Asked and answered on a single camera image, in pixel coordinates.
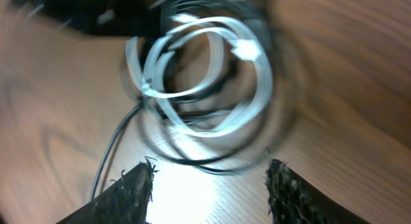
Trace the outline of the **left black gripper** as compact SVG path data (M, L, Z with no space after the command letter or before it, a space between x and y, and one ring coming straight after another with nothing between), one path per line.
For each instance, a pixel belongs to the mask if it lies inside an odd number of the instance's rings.
M27 3L30 15L47 15L86 35L161 36L161 10L148 0L10 0L15 8Z

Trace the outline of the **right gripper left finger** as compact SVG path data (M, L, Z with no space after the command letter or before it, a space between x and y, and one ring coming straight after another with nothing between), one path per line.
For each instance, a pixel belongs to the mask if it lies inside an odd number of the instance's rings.
M147 160L58 224L146 224L155 166Z

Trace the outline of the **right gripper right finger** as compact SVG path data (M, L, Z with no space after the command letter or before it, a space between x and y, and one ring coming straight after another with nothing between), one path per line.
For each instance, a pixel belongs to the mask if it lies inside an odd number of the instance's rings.
M271 160L266 174L274 224L368 224L278 159Z

